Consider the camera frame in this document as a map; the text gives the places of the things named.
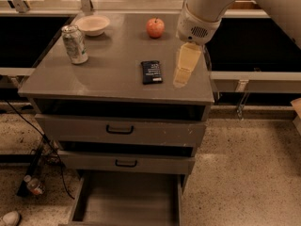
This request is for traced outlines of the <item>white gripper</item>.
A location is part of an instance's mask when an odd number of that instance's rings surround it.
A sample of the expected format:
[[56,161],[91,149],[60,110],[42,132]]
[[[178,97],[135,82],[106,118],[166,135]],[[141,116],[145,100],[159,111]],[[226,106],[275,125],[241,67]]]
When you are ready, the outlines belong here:
[[195,16],[184,2],[180,13],[176,36],[186,42],[177,52],[173,85],[184,87],[196,68],[202,51],[198,45],[204,45],[212,39],[221,21],[206,22]]

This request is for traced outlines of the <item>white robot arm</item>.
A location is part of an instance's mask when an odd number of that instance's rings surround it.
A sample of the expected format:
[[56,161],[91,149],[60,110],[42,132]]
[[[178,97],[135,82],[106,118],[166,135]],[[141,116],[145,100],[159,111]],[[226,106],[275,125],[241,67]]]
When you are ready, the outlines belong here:
[[184,0],[177,37],[178,88],[211,61],[222,90],[300,90],[301,0]]

